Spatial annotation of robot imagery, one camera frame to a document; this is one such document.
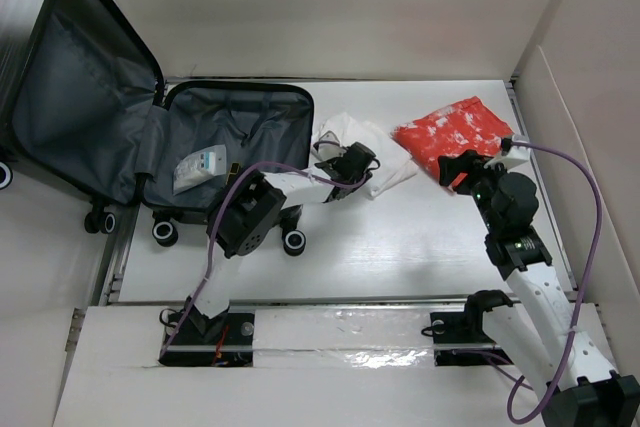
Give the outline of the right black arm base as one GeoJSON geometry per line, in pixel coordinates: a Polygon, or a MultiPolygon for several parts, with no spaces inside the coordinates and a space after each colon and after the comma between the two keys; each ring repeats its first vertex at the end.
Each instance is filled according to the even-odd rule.
{"type": "Polygon", "coordinates": [[[437,367],[510,366],[506,352],[483,330],[482,316],[496,307],[513,307],[500,290],[481,290],[467,297],[461,311],[435,311],[420,334],[433,341],[437,367]]]}

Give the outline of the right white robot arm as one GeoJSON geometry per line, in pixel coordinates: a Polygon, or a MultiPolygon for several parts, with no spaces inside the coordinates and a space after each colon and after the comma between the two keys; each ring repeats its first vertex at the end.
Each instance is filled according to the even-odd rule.
{"type": "Polygon", "coordinates": [[[523,141],[504,141],[495,157],[467,150],[438,159],[439,183],[471,197],[487,228],[485,248],[515,298],[500,290],[467,298],[462,328],[494,341],[520,370],[538,404],[510,421],[536,417],[547,426],[630,426],[639,409],[639,382],[620,374],[578,325],[584,295],[569,301],[552,257],[532,225],[537,186],[515,166],[529,159],[523,141]]]}

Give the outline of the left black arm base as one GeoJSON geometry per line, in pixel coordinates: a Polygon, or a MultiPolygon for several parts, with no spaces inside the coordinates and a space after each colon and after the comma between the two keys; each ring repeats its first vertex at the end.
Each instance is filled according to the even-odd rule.
{"type": "Polygon", "coordinates": [[[184,309],[164,308],[159,363],[166,367],[250,367],[253,365],[255,313],[226,310],[213,319],[192,308],[168,347],[184,309]]]}

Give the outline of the red white patterned garment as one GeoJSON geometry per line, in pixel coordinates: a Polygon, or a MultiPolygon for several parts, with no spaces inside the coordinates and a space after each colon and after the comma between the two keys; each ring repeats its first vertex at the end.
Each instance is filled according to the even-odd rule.
{"type": "Polygon", "coordinates": [[[434,180],[439,180],[440,156],[457,157],[467,150],[495,156],[511,127],[477,97],[439,108],[422,118],[396,126],[391,137],[434,180]]]}

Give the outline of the black space-print kids suitcase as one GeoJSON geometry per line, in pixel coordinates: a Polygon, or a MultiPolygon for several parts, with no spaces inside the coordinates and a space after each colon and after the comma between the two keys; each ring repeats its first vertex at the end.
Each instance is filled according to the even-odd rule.
{"type": "Polygon", "coordinates": [[[305,168],[314,101],[272,83],[195,80],[172,88],[114,0],[5,0],[1,10],[1,153],[83,192],[84,227],[109,233],[110,206],[144,204],[164,247],[178,223],[198,224],[224,188],[219,176],[183,193],[188,155],[225,148],[229,167],[305,168]]]}

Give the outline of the white cloth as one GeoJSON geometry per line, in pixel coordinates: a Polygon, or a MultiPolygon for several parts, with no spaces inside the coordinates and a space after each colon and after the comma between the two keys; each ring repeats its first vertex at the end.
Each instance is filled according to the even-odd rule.
{"type": "Polygon", "coordinates": [[[346,112],[327,118],[315,128],[311,151],[319,161],[330,163],[343,156],[335,163],[336,169],[350,177],[350,182],[366,176],[362,189],[371,200],[418,172],[410,154],[389,133],[346,112]]]}

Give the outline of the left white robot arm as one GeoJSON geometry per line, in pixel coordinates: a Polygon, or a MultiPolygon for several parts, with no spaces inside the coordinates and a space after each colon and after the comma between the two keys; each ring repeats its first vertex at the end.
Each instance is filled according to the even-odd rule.
{"type": "Polygon", "coordinates": [[[230,290],[239,270],[234,259],[255,251],[275,227],[282,230],[285,251],[292,256],[301,254],[306,237],[295,219],[301,207],[346,198],[380,167],[376,154],[355,142],[305,169],[261,161],[241,170],[208,208],[206,267],[175,329],[187,325],[199,342],[216,341],[222,334],[230,290]]]}

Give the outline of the black gold lipstick tube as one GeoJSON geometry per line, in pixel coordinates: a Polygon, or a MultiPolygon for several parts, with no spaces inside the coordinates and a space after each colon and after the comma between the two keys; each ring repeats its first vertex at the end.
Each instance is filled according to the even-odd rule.
{"type": "Polygon", "coordinates": [[[241,164],[238,162],[233,162],[227,173],[225,186],[226,187],[232,186],[235,183],[236,178],[241,173],[241,171],[242,171],[241,164]]]}

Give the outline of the clear white tissue packet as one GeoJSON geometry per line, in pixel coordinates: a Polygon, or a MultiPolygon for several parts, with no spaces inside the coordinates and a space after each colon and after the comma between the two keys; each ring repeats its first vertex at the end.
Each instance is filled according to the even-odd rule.
{"type": "Polygon", "coordinates": [[[180,194],[227,172],[227,149],[223,144],[193,152],[173,172],[173,193],[180,194]]]}

